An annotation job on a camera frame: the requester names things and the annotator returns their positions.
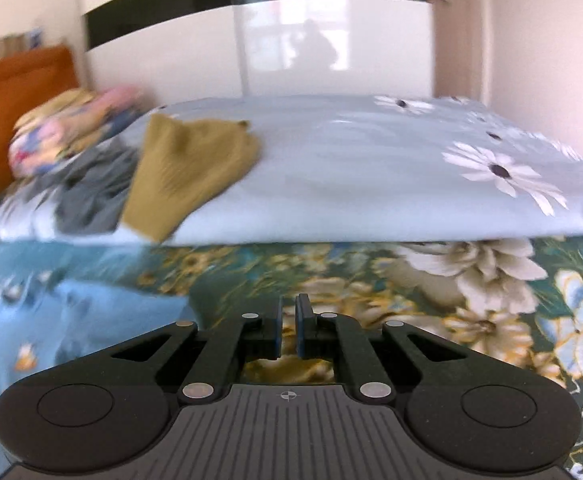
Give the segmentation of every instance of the flower center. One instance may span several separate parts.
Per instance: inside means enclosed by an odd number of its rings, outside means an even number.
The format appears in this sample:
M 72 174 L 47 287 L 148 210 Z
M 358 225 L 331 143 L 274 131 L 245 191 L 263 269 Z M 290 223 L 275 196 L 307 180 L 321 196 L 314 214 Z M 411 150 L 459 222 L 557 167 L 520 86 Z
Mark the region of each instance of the flower center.
M 497 326 L 495 325 L 494 322 L 483 319 L 478 321 L 478 328 L 480 329 L 480 332 L 485 333 L 485 334 L 493 334 L 495 333 Z
M 495 174 L 495 176 L 499 176 L 500 178 L 506 178 L 507 180 L 511 179 L 511 173 L 509 173 L 509 171 L 507 171 L 506 168 L 503 168 L 502 166 L 498 165 L 498 164 L 491 164 L 489 165 L 489 170 Z

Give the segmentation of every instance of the blue cloth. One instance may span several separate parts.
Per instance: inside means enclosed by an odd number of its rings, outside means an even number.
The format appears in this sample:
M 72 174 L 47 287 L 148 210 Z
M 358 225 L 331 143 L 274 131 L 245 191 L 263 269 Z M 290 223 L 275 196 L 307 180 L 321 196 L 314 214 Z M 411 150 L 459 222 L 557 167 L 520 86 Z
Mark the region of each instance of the blue cloth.
M 0 394 L 16 381 L 71 359 L 195 319 L 187 298 L 32 274 L 0 290 Z M 0 446 L 0 475 L 9 464 Z

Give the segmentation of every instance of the bed sheet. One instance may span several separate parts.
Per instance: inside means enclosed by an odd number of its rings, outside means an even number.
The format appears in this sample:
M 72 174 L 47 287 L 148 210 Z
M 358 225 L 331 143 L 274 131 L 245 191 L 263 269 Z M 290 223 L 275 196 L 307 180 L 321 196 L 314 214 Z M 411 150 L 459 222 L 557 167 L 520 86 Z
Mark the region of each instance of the bed sheet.
M 155 111 L 249 120 L 262 144 L 255 168 L 189 215 L 168 245 L 583 235 L 583 158 L 478 102 L 253 97 Z M 140 147 L 148 120 L 120 137 Z M 0 239 L 148 243 L 123 224 L 65 237 L 54 196 L 33 202 L 14 198 L 0 209 Z
M 282 297 L 285 356 L 249 363 L 245 378 L 332 381 L 329 363 L 301 362 L 291 354 L 293 298 L 306 292 L 316 312 L 348 314 L 368 328 L 387 319 L 404 320 L 534 370 L 565 387 L 583 417 L 583 237 L 159 249 L 0 243 L 0 294 L 9 294 L 14 283 L 32 275 L 56 276 L 59 283 L 124 286 L 183 302 L 182 310 L 161 306 L 142 313 L 115 305 L 101 327 L 77 320 L 76 331 L 87 339 L 94 333 L 90 346 L 65 359 L 182 316 L 210 327 L 242 305 L 265 312 Z M 40 349 L 45 341 L 35 340 L 40 336 L 27 320 L 14 321 L 9 348 L 19 352 L 0 346 L 0 391 L 44 367 Z M 51 329 L 46 337 L 56 332 Z M 0 473 L 6 466 L 0 451 Z M 566 468 L 583 480 L 583 426 Z

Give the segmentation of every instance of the silver screw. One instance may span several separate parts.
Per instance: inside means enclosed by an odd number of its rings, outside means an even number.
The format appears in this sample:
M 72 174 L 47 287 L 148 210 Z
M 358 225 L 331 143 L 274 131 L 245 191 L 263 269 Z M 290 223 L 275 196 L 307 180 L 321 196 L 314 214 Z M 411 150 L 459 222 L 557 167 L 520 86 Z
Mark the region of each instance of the silver screw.
M 382 399 L 391 394 L 391 386 L 385 383 L 365 383 L 361 386 L 361 394 L 371 399 Z
M 213 393 L 213 386 L 207 383 L 191 383 L 187 384 L 182 392 L 190 399 L 204 399 Z

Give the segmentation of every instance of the brown cloth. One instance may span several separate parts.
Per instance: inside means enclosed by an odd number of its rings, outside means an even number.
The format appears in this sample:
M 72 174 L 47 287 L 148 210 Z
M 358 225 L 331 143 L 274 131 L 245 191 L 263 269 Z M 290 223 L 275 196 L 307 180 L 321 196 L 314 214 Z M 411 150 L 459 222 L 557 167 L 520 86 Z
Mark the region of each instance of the brown cloth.
M 260 153 L 249 123 L 191 123 L 154 114 L 145 133 L 122 221 L 154 242 L 166 240 L 204 203 L 244 177 Z

